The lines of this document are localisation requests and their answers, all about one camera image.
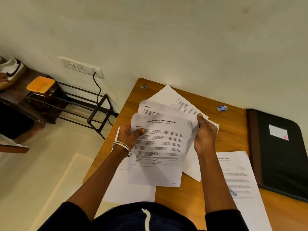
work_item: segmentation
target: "white drawstring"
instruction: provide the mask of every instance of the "white drawstring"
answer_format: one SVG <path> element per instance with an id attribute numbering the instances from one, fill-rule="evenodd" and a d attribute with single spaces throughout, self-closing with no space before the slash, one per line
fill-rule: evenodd
<path id="1" fill-rule="evenodd" d="M 150 231 L 151 213 L 147 209 L 142 208 L 141 210 L 147 215 L 147 217 L 145 218 L 145 224 L 144 224 L 145 231 Z"/>

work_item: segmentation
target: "orange container lid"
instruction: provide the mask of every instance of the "orange container lid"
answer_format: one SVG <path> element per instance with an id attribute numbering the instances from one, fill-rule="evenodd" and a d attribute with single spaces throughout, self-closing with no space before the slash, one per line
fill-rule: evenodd
<path id="1" fill-rule="evenodd" d="M 29 91 L 38 92 L 44 94 L 49 88 L 54 85 L 55 80 L 52 78 L 46 78 L 42 76 L 36 77 L 28 86 Z"/>

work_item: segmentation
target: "white tile floor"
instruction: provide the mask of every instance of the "white tile floor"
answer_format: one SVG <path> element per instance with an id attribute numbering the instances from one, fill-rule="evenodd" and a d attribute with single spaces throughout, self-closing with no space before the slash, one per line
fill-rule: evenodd
<path id="1" fill-rule="evenodd" d="M 68 108 L 89 115 L 79 107 Z M 95 116 L 100 121 L 104 117 Z M 103 136 L 110 128 L 107 123 Z M 82 185 L 102 143 L 94 130 L 58 119 L 26 143 L 26 154 L 0 153 L 0 230 L 37 230 Z M 103 202 L 96 215 L 116 205 Z"/>

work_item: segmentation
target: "hand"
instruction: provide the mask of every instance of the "hand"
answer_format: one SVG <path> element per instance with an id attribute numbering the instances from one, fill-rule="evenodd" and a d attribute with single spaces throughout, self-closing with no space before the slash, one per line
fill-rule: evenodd
<path id="1" fill-rule="evenodd" d="M 137 129 L 134 133 L 131 133 L 130 130 L 131 125 L 121 126 L 117 141 L 125 143 L 130 149 L 132 149 L 136 144 L 137 138 L 145 133 L 145 129 Z"/>
<path id="2" fill-rule="evenodd" d="M 202 154 L 205 150 L 209 148 L 215 148 L 215 140 L 218 128 L 205 120 L 201 113 L 197 115 L 198 123 L 202 122 L 198 131 L 198 134 L 194 141 L 194 147 L 197 154 Z"/>
<path id="3" fill-rule="evenodd" d="M 8 82 L 6 73 L 0 73 L 0 82 Z"/>

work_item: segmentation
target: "white wall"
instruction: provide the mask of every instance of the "white wall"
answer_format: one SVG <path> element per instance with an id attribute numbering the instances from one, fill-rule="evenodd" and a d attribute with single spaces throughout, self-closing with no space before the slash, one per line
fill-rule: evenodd
<path id="1" fill-rule="evenodd" d="M 308 143 L 308 0 L 0 0 L 0 54 L 120 111 L 138 77 L 296 121 Z"/>

